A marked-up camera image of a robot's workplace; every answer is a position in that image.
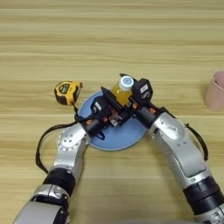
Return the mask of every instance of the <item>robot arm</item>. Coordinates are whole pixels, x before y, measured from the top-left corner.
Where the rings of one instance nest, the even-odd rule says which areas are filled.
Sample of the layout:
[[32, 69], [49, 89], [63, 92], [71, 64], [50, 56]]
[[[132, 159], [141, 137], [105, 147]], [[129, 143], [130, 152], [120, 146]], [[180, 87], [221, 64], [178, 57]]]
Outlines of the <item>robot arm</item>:
[[51, 170], [22, 208], [14, 224], [69, 223], [69, 199], [81, 176], [84, 151], [91, 138], [110, 125], [111, 113], [104, 98], [97, 97], [91, 109], [92, 115], [88, 119], [61, 132], [57, 142], [58, 153]]
[[151, 125], [149, 133], [165, 154], [196, 221], [224, 223], [223, 194], [199, 149], [190, 139], [187, 127], [162, 113]]
[[189, 137], [187, 127], [166, 109], [151, 103], [153, 91], [148, 80], [137, 81], [132, 93], [133, 115], [149, 129], [150, 136], [165, 154], [195, 219], [208, 224], [223, 224], [223, 194], [200, 150]]

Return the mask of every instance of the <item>wire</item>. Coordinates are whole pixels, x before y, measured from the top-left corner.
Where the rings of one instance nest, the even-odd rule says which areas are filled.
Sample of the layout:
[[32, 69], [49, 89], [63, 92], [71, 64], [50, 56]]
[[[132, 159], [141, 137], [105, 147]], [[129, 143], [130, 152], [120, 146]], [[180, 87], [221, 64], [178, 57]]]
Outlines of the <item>wire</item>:
[[[90, 116], [86, 117], [86, 118], [83, 118], [81, 116], [78, 116], [78, 114], [75, 114], [75, 122], [71, 122], [71, 123], [68, 123], [68, 124], [57, 124], [57, 125], [52, 126], [49, 129], [47, 129], [42, 134], [42, 136], [40, 137], [40, 139], [38, 140], [38, 146], [37, 146], [36, 156], [35, 156], [35, 162], [36, 162], [37, 167], [39, 169], [41, 169], [43, 172], [45, 172], [46, 174], [48, 173], [48, 170], [46, 169], [46, 167], [42, 163], [41, 157], [40, 157], [40, 149], [41, 149], [41, 146], [42, 146], [42, 142], [43, 142], [43, 140], [44, 140], [44, 138], [45, 138], [45, 136], [47, 134], [49, 134], [50, 132], [52, 132], [54, 130], [65, 129], [65, 128], [68, 128], [68, 127], [71, 127], [71, 126], [75, 125], [76, 123], [85, 122], [85, 121], [87, 121], [89, 119], [93, 119], [93, 118], [94, 118], [94, 115], [92, 115], [92, 114]], [[105, 139], [105, 136], [104, 136], [104, 134], [102, 132], [100, 132], [99, 135], [100, 136], [96, 136], [96, 137], [100, 138], [101, 140], [104, 140]]]
[[42, 161], [41, 161], [41, 158], [40, 158], [40, 148], [41, 148], [41, 145], [42, 145], [42, 141], [43, 139], [45, 138], [45, 136], [54, 131], [54, 130], [60, 130], [60, 129], [65, 129], [65, 128], [68, 128], [68, 127], [71, 127], [73, 126], [74, 124], [76, 124], [77, 121], [75, 122], [71, 122], [71, 123], [68, 123], [68, 124], [57, 124], [57, 125], [54, 125], [52, 126], [51, 128], [47, 129], [41, 136], [41, 138], [38, 140], [38, 146], [37, 146], [37, 150], [36, 150], [36, 157], [35, 157], [35, 162], [36, 162], [36, 165], [37, 167], [39, 167], [43, 172], [45, 172], [46, 174], [48, 173], [48, 170], [46, 169], [46, 167], [43, 165]]
[[208, 149], [207, 149], [207, 145], [205, 143], [205, 141], [203, 140], [202, 136], [195, 130], [193, 129], [189, 123], [186, 123], [185, 126], [196, 136], [196, 138], [198, 139], [201, 147], [202, 147], [202, 150], [204, 152], [204, 159], [205, 161], [208, 160]]
[[[162, 107], [161, 108], [164, 112], [168, 113], [171, 117], [177, 119], [176, 116], [174, 116], [173, 114], [171, 114], [166, 108]], [[208, 149], [207, 149], [207, 145], [204, 141], [204, 139], [202, 138], [202, 136], [194, 129], [190, 126], [189, 123], [185, 123], [185, 126], [195, 135], [195, 137], [198, 139], [199, 144], [203, 150], [204, 153], [204, 160], [207, 161], [208, 160]]]

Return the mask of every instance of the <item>label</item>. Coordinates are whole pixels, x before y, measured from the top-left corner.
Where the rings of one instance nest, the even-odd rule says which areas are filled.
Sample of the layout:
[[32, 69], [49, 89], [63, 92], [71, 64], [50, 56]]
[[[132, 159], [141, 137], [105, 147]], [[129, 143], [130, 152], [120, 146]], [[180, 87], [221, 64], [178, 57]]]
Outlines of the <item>label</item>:
[[129, 77], [126, 77], [126, 78], [123, 79], [123, 83], [126, 84], [126, 85], [130, 85], [131, 82], [132, 82], [131, 78], [129, 78]]
[[175, 132], [178, 132], [178, 130], [179, 130], [177, 127], [174, 127], [174, 126], [172, 126], [172, 125], [170, 125], [170, 124], [167, 126], [167, 128], [168, 128], [169, 130], [173, 130], [173, 131], [175, 131]]
[[65, 95], [67, 93], [67, 90], [69, 89], [70, 87], [70, 84], [63, 84], [60, 88], [59, 88], [59, 91]]
[[102, 110], [102, 107], [101, 107], [101, 105], [99, 104], [98, 101], [97, 101], [94, 105], [95, 105], [99, 110]]
[[141, 87], [140, 91], [143, 93], [145, 90], [147, 90], [149, 87], [147, 84], [145, 84], [143, 87]]

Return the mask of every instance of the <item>table surface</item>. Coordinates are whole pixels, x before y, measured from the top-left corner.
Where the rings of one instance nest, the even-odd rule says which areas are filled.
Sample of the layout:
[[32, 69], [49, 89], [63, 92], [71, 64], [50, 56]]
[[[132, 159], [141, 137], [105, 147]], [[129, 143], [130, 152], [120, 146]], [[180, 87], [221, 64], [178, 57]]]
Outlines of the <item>table surface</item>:
[[[1, 222], [12, 223], [46, 176], [34, 163], [42, 132], [73, 120], [72, 108], [54, 99], [64, 80], [84, 83], [80, 106], [119, 73], [149, 79], [153, 102], [205, 138], [208, 164], [224, 189], [224, 113], [203, 102], [212, 74], [223, 69], [223, 10], [221, 0], [1, 1]], [[43, 145], [48, 167], [58, 133]], [[193, 218], [148, 136], [117, 152], [88, 147], [70, 212], [79, 224]]]

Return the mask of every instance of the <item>silver robot arm segment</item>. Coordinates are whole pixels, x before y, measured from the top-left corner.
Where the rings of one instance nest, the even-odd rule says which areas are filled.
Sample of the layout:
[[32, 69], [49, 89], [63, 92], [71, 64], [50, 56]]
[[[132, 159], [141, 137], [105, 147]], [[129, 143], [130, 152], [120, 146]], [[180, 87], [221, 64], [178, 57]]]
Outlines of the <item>silver robot arm segment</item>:
[[189, 137], [187, 127], [168, 113], [162, 113], [149, 128], [149, 133], [165, 154], [196, 221], [223, 224], [224, 197]]
[[79, 181], [83, 153], [90, 141], [90, 135], [80, 123], [62, 131], [51, 170], [22, 208], [14, 224], [69, 223], [69, 199]]

